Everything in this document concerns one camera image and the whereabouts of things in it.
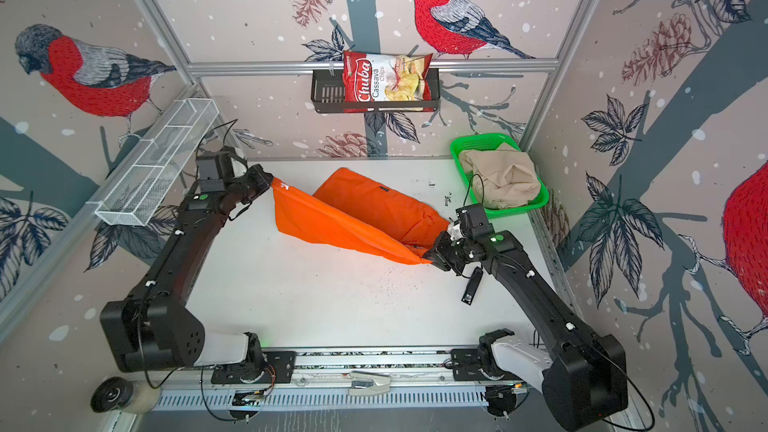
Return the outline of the orange shorts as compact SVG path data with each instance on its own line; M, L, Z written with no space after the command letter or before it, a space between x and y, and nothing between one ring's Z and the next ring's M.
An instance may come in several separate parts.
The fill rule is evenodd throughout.
M272 191L280 232L400 264L428 264L427 252L449 227L430 205L348 168L312 195L280 179Z

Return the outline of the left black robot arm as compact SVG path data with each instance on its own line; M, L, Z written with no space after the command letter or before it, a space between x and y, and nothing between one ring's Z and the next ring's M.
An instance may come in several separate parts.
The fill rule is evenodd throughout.
M159 256L120 301L105 305L100 324L122 372L176 369L204 364L216 340L187 309L207 254L237 205L248 207L269 191L274 176L256 164L236 177L219 157L204 157L200 179L178 207Z

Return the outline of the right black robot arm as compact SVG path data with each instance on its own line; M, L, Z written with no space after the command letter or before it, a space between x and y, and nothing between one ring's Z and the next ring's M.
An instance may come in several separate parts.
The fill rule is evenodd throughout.
M511 332L488 334L488 374L509 372L523 379L543 395L567 431L627 408L624 348L614 336L598 335L561 300L510 232L458 239L442 232L427 256L438 268L454 272L479 263L515 299L543 342L538 349Z

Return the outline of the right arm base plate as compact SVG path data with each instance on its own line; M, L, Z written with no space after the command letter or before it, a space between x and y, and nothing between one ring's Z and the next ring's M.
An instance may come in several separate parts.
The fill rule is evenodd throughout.
M456 382L522 382L522 379L509 372L489 372L481 364L476 349L458 348L449 352L443 362Z

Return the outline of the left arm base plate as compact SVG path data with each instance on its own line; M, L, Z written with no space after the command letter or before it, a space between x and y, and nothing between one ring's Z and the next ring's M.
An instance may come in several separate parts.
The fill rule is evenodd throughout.
M213 385L289 384L295 368L295 351L262 352L259 360L246 359L236 364L217 365L213 369Z

